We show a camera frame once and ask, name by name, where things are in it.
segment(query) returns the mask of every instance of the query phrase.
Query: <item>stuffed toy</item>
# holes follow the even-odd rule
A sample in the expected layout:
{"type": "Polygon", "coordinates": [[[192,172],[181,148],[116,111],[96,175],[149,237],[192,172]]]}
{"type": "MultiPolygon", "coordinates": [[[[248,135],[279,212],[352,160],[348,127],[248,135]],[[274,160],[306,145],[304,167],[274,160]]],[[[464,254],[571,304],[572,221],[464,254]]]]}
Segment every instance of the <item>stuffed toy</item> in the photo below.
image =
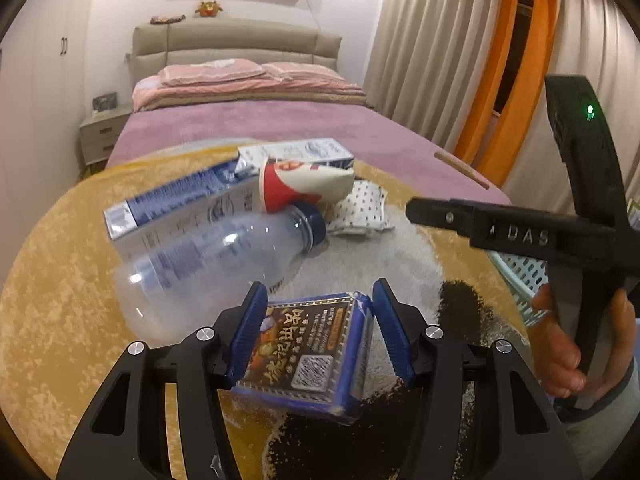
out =
{"type": "Polygon", "coordinates": [[[218,2],[201,2],[200,6],[196,9],[196,12],[198,12],[203,18],[215,18],[221,10],[224,9],[220,7],[218,2]]]}

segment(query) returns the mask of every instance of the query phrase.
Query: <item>curtain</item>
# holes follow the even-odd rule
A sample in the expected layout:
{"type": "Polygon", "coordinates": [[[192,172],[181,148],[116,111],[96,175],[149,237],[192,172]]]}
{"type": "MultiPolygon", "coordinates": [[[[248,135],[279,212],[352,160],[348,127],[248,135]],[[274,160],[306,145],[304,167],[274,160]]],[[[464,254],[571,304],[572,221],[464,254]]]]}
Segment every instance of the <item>curtain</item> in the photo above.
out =
{"type": "Polygon", "coordinates": [[[522,64],[478,172],[502,187],[527,137],[548,69],[558,17],[558,0],[533,0],[522,64]]]}
{"type": "Polygon", "coordinates": [[[504,68],[513,36],[513,24],[516,19],[518,0],[501,0],[500,11],[495,25],[494,40],[489,50],[484,73],[478,87],[478,93],[460,133],[456,151],[457,158],[471,165],[478,154],[482,138],[489,126],[495,99],[498,95],[504,68]]]}
{"type": "Polygon", "coordinates": [[[384,0],[364,88],[376,109],[452,151],[500,0],[384,0]]]}
{"type": "MultiPolygon", "coordinates": [[[[549,73],[587,76],[606,115],[628,195],[640,190],[640,44],[613,0],[559,0],[549,73]]],[[[515,205],[571,213],[566,168],[540,97],[503,191],[515,205]]]]}

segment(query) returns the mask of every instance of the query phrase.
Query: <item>finger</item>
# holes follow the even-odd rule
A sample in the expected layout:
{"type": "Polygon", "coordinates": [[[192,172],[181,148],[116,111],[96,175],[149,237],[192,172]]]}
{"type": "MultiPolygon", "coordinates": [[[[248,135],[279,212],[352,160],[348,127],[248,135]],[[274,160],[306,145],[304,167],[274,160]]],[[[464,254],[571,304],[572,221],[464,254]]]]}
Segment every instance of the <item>finger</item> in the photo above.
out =
{"type": "Polygon", "coordinates": [[[625,376],[634,355],[636,335],[636,311],[627,299],[626,291],[618,290],[609,304],[611,325],[613,328],[613,347],[609,363],[604,374],[596,383],[595,398],[601,399],[625,376]]]}
{"type": "Polygon", "coordinates": [[[545,389],[546,393],[550,396],[557,397],[558,399],[567,399],[571,397],[571,390],[568,388],[563,388],[562,386],[556,386],[555,384],[542,382],[542,387],[545,389]]]}
{"type": "Polygon", "coordinates": [[[580,393],[587,383],[587,377],[580,370],[569,370],[557,363],[549,363],[540,379],[545,384],[570,390],[574,394],[580,393]]]}
{"type": "Polygon", "coordinates": [[[554,299],[551,285],[547,283],[538,289],[533,300],[531,300],[531,306],[533,310],[551,310],[553,312],[556,310],[556,300],[554,299]]]}
{"type": "Polygon", "coordinates": [[[548,341],[549,359],[564,368],[575,370],[582,357],[578,345],[562,330],[554,318],[546,323],[544,331],[548,341]]]}

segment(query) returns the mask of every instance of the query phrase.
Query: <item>blue gripper pad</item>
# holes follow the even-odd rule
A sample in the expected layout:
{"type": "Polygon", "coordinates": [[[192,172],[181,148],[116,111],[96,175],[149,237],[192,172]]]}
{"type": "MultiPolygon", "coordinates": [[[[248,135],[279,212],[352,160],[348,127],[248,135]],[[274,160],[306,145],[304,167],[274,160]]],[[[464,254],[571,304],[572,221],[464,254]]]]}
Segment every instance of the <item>blue gripper pad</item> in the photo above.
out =
{"type": "Polygon", "coordinates": [[[386,351],[391,358],[396,375],[407,385],[414,382],[414,367],[411,364],[411,345],[398,319],[391,298],[380,280],[373,285],[373,314],[378,319],[386,351]]]}
{"type": "Polygon", "coordinates": [[[231,386],[235,386],[238,380],[244,376],[254,351],[255,340],[260,335],[260,326],[264,319],[264,313],[267,311],[268,302],[267,288],[260,285],[250,299],[238,330],[231,340],[229,368],[226,371],[226,378],[231,386]]]}

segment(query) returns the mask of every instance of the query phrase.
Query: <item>nightstand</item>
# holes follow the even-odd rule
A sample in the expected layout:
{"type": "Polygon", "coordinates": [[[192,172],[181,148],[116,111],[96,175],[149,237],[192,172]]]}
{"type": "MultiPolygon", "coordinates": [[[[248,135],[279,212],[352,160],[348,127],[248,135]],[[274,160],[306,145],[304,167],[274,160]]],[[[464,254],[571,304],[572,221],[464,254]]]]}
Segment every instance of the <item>nightstand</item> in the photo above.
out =
{"type": "Polygon", "coordinates": [[[94,114],[80,124],[80,142],[86,166],[108,160],[132,113],[132,105],[123,105],[94,114]]]}

